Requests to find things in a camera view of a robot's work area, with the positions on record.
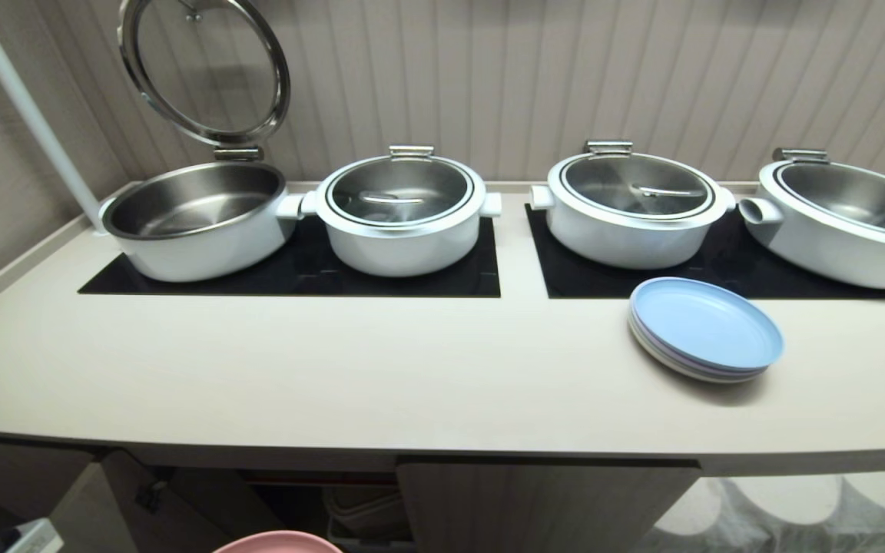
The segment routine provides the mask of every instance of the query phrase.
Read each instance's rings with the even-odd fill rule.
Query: blue plate
[[[646,330],[700,363],[753,370],[784,353],[784,337],[772,319],[719,286],[665,276],[640,283],[630,301]]]

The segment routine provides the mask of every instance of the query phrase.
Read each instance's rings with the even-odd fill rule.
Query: white pipe
[[[81,173],[74,167],[74,162],[71,161],[67,151],[64,151],[63,146],[60,145],[57,136],[53,134],[53,129],[50,128],[49,123],[46,122],[45,117],[39,111],[25,84],[22,84],[22,79],[18,76],[18,73],[15,73],[15,67],[9,61],[9,56],[2,49],[2,45],[0,45],[0,82],[6,90],[6,94],[9,94],[13,104],[15,104],[15,109],[18,109],[18,112],[20,112],[22,120],[25,120],[29,130],[32,131],[32,135],[36,137],[39,146],[43,148],[46,157],[49,157],[50,161],[53,162],[53,167],[57,169],[57,173],[60,174],[60,178],[67,185],[67,189],[71,191],[74,199],[81,205],[85,216],[88,216],[98,232],[103,233],[104,227],[101,224],[101,218],[98,217],[98,211],[101,209],[98,199],[94,198],[94,193],[91,192],[87,183],[84,182]]]

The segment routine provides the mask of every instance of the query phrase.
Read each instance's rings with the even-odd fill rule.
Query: black induction cooktop
[[[88,281],[81,294],[239,296],[501,297],[494,223],[480,221],[480,238],[463,259],[439,272],[386,279],[357,272],[333,254],[319,218],[299,221],[273,255],[238,273],[199,283],[148,279],[120,255]]]
[[[773,254],[747,231],[737,211],[709,228],[698,254],[663,270],[625,270],[590,261],[562,246],[545,211],[525,206],[550,298],[625,298],[654,277],[684,277],[716,284],[747,298],[885,299],[885,290],[837,283]]]

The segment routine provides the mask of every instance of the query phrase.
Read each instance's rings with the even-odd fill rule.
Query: open glass lid
[[[118,41],[143,98],[200,141],[250,146],[285,117],[285,56],[249,0],[123,0]]]
[[[791,161],[776,170],[775,179],[798,200],[850,223],[885,232],[885,175],[833,164],[825,151],[779,148],[774,158]]]
[[[391,147],[391,155],[348,168],[330,183],[327,203],[360,224],[411,227],[458,210],[473,193],[470,175],[431,147]]]
[[[691,217],[708,209],[715,191],[674,161],[632,154],[629,141],[589,141],[589,154],[562,168],[572,195],[600,209],[649,220]]]

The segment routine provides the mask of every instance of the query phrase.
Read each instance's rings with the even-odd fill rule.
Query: metal lid handle
[[[218,161],[262,161],[264,150],[261,146],[215,147],[214,160]]]
[[[807,161],[811,164],[828,164],[828,151],[814,147],[778,147],[774,161]]]
[[[392,204],[396,206],[397,204],[421,204],[425,202],[422,198],[398,198],[394,194],[380,194],[368,190],[362,190],[357,196],[369,204]]]
[[[639,184],[630,185],[631,188],[644,196],[651,198],[656,196],[673,196],[677,198],[699,198],[705,196],[704,190],[665,190],[664,188],[651,188],[649,186],[641,186]]]
[[[630,155],[633,143],[629,140],[587,140],[583,148],[587,154],[597,155]]]
[[[404,146],[391,144],[387,148],[391,157],[429,157],[436,152],[435,146]]]

